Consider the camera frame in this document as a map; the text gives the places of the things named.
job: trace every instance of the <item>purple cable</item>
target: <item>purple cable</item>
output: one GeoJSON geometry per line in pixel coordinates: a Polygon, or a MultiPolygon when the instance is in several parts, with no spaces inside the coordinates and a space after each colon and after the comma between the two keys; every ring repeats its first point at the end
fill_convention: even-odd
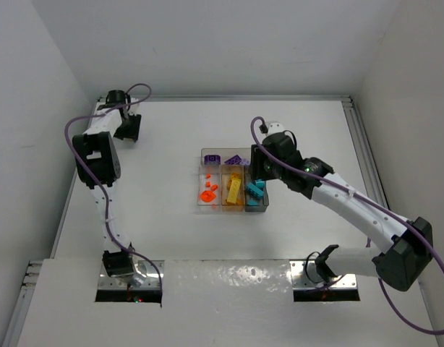
{"type": "Polygon", "coordinates": [[[66,124],[66,126],[64,127],[64,139],[66,140],[66,143],[68,144],[69,149],[71,150],[72,154],[74,154],[75,158],[77,159],[77,161],[79,162],[79,164],[84,168],[85,172],[87,172],[87,175],[90,176],[90,178],[95,182],[96,185],[98,185],[101,189],[101,191],[103,192],[103,194],[105,195],[105,199],[106,199],[106,206],[105,206],[105,227],[106,227],[106,231],[108,232],[108,235],[110,237],[110,239],[112,240],[112,242],[117,245],[117,247],[119,247],[120,249],[122,249],[123,251],[129,253],[129,254],[133,254],[137,257],[140,257],[142,259],[144,259],[146,262],[150,263],[150,265],[156,270],[156,273],[158,274],[158,280],[159,280],[159,290],[161,292],[161,297],[163,295],[163,282],[161,280],[161,273],[159,272],[158,267],[151,261],[149,260],[146,256],[136,252],[133,249],[128,249],[126,247],[124,247],[121,242],[119,242],[116,237],[113,235],[113,233],[111,232],[111,229],[109,227],[109,222],[108,220],[108,215],[109,215],[109,196],[108,196],[108,192],[106,191],[105,188],[103,188],[103,185],[101,184],[101,182],[98,180],[98,178],[95,176],[95,174],[89,169],[89,167],[87,166],[87,164],[84,162],[84,160],[80,157],[80,155],[77,153],[77,151],[75,150],[74,146],[71,143],[71,140],[69,138],[69,128],[71,127],[71,125],[73,123],[75,123],[76,121],[81,121],[83,119],[93,119],[93,118],[101,118],[106,116],[108,113],[117,110],[119,108],[124,108],[127,106],[132,106],[132,105],[136,105],[138,103],[142,103],[143,101],[147,100],[150,96],[151,96],[151,87],[145,83],[137,83],[133,86],[131,86],[131,88],[129,88],[126,93],[129,93],[132,89],[134,89],[135,87],[138,86],[143,86],[148,88],[149,93],[144,97],[139,99],[138,101],[134,101],[133,103],[125,103],[124,105],[117,105],[114,106],[113,108],[108,109],[105,113],[102,114],[96,114],[96,115],[92,115],[92,116],[81,116],[81,117],[75,117],[71,120],[69,120],[66,124]]]}
{"type": "MultiPolygon", "coordinates": [[[[262,146],[262,144],[259,142],[259,140],[257,139],[256,133],[255,133],[255,122],[256,121],[261,121],[262,124],[265,124],[265,120],[263,117],[255,117],[252,119],[251,121],[251,135],[252,138],[254,139],[256,145],[259,147],[259,149],[269,158],[271,159],[273,162],[277,163],[280,166],[283,166],[284,168],[296,173],[296,174],[300,174],[303,176],[308,176],[308,177],[312,177],[314,179],[318,179],[319,181],[326,183],[332,187],[335,187],[337,189],[342,190],[345,193],[349,193],[349,189],[346,188],[345,186],[341,186],[340,184],[337,184],[333,181],[330,181],[329,179],[325,179],[323,177],[314,175],[313,173],[310,172],[306,172],[306,171],[302,171],[302,170],[298,170],[297,168],[294,168],[286,163],[284,163],[283,161],[277,159],[275,156],[273,156],[272,154],[270,154],[265,148],[264,146],[262,146]]],[[[376,208],[377,210],[385,213],[386,215],[390,216],[392,219],[398,221],[400,224],[402,224],[403,226],[405,226],[407,229],[410,230],[410,232],[412,232],[417,238],[418,240],[420,240],[423,245],[428,249],[428,251],[431,253],[431,255],[434,257],[435,261],[437,262],[437,264],[439,264],[439,267],[441,269],[441,271],[444,274],[444,262],[442,261],[442,259],[440,258],[440,255],[435,251],[435,249],[430,245],[430,243],[418,232],[418,230],[416,230],[413,226],[411,226],[410,224],[408,224],[406,221],[402,220],[401,218],[399,218],[397,215],[395,215],[394,213],[392,213],[391,211],[385,209],[382,206],[379,206],[376,202],[370,200],[367,197],[364,197],[363,195],[360,194],[354,194],[354,198],[365,202],[366,204],[376,208]]],[[[422,333],[428,334],[428,335],[444,335],[444,329],[442,330],[428,330],[428,329],[424,329],[423,327],[419,327],[418,325],[415,325],[414,323],[410,322],[408,319],[406,319],[397,309],[397,307],[394,305],[394,303],[392,302],[392,300],[390,299],[388,292],[385,289],[385,286],[383,285],[383,281],[381,280],[381,278],[378,278],[378,281],[380,283],[380,287],[381,290],[383,291],[384,297],[386,298],[386,300],[388,300],[389,306],[393,309],[393,311],[397,314],[397,316],[403,321],[405,322],[408,326],[414,328],[415,330],[418,330],[422,333]]]]}

